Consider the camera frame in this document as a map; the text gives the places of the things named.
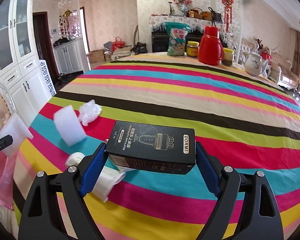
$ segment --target doorway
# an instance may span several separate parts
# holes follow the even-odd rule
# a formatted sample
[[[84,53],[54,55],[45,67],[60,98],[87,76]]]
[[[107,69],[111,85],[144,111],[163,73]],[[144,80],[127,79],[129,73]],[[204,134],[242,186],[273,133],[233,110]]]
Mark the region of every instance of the doorway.
[[[90,47],[89,47],[89,41],[88,41],[88,32],[87,32],[87,25],[86,25],[86,13],[84,11],[84,7],[80,8],[80,21],[81,21],[81,30],[82,30],[84,50],[86,51],[86,54],[89,54]]]
[[[59,71],[57,69],[50,41],[48,13],[33,13],[33,27],[35,44],[37,45],[39,59],[43,59],[47,62],[52,82],[55,84],[59,77]]]

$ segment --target red thermos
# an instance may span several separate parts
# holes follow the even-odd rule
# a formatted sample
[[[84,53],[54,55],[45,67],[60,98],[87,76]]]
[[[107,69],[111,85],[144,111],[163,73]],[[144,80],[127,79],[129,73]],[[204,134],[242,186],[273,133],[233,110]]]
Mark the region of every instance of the red thermos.
[[[201,38],[198,60],[207,65],[218,66],[224,57],[223,47],[219,39],[219,29],[214,26],[206,26],[204,36]]]

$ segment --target white teapot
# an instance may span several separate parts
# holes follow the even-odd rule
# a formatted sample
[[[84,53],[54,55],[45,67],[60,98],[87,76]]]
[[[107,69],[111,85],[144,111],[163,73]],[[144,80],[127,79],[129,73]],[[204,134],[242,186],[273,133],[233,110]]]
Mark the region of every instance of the white teapot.
[[[245,71],[251,76],[257,77],[265,70],[269,60],[262,61],[262,57],[256,52],[250,52],[244,63]]]

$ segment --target metal screw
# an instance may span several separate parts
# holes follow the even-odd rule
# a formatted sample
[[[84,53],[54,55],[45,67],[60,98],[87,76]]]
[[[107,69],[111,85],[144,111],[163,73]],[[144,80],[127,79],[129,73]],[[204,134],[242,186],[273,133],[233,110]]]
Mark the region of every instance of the metal screw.
[[[71,166],[71,167],[68,168],[69,172],[75,172],[76,170],[77,170],[76,166]]]
[[[263,171],[257,171],[257,175],[258,175],[259,177],[263,177],[265,174],[264,174]]]
[[[226,167],[225,167],[225,171],[226,171],[226,172],[232,172],[233,169],[232,169],[232,167],[230,167],[230,166],[226,166]]]
[[[39,171],[38,173],[37,173],[37,177],[43,177],[43,175],[44,175],[44,171]]]

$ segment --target rainbow striped fabric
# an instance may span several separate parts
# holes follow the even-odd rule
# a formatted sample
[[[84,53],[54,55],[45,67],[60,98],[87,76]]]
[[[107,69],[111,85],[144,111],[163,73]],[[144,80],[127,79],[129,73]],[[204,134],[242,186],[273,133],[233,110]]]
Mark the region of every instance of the rainbow striped fabric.
[[[88,138],[69,148],[53,114],[95,99],[100,117],[84,127]],[[241,69],[205,66],[187,57],[148,54],[102,65],[64,87],[31,125],[33,140],[20,148],[14,173],[18,219],[36,173],[65,170],[69,154],[91,155],[116,120],[194,128],[196,140],[224,165],[253,174],[263,170],[276,196],[287,238],[300,223],[300,108],[281,88]],[[108,161],[106,166],[114,168]],[[240,193],[225,236],[234,232]],[[109,201],[85,198],[107,240],[194,240],[216,203],[194,167],[187,175],[130,171]],[[62,195],[59,203],[68,233]]]

